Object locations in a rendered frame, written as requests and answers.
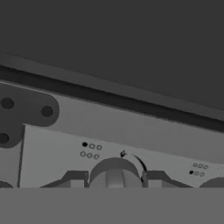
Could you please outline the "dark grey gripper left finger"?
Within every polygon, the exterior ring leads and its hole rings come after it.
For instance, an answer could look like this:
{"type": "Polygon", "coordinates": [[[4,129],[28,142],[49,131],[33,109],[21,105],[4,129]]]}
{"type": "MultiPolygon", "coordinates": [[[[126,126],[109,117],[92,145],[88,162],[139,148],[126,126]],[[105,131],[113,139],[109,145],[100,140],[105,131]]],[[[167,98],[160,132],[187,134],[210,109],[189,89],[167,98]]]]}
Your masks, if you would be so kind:
{"type": "Polygon", "coordinates": [[[88,188],[88,171],[67,171],[62,178],[42,188],[88,188]]]}

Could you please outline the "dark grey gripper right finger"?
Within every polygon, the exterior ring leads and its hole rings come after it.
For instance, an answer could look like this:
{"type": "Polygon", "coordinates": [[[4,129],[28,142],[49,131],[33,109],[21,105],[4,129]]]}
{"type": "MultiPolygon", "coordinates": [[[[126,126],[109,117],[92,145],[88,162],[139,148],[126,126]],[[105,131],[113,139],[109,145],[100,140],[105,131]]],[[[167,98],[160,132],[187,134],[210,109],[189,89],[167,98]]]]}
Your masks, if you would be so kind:
{"type": "Polygon", "coordinates": [[[179,187],[190,188],[189,185],[181,183],[177,180],[170,178],[165,171],[143,171],[142,173],[142,185],[145,188],[150,187],[179,187]]]}

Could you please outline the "grey stove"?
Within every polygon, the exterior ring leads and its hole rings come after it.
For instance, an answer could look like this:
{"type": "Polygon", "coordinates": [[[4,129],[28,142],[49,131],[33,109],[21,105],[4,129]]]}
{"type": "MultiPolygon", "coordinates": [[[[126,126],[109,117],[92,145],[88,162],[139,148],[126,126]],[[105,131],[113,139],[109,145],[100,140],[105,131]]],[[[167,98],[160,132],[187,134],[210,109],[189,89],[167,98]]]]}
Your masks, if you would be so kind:
{"type": "Polygon", "coordinates": [[[0,51],[0,181],[42,188],[123,158],[201,187],[224,177],[224,108],[0,51]]]}

